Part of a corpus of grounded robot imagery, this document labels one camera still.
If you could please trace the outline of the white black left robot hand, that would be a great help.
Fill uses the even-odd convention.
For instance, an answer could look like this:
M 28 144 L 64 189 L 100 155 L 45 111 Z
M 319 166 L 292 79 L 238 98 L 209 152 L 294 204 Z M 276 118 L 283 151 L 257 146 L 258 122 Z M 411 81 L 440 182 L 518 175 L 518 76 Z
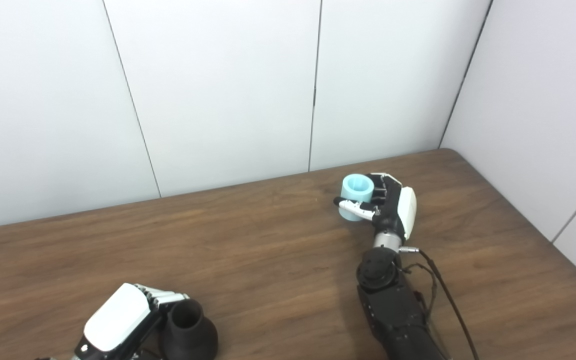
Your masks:
M 183 292 L 123 283 L 87 320 L 73 360 L 159 360 L 144 342 L 163 327 Z

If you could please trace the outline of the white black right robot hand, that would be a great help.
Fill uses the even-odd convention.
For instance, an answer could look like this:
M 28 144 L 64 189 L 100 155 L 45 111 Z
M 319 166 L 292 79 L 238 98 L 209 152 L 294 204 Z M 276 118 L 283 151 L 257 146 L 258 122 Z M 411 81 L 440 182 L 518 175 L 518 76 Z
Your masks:
M 377 233 L 391 232 L 403 243 L 413 231 L 418 209 L 413 188 L 384 172 L 345 176 L 333 203 L 344 219 L 369 221 Z

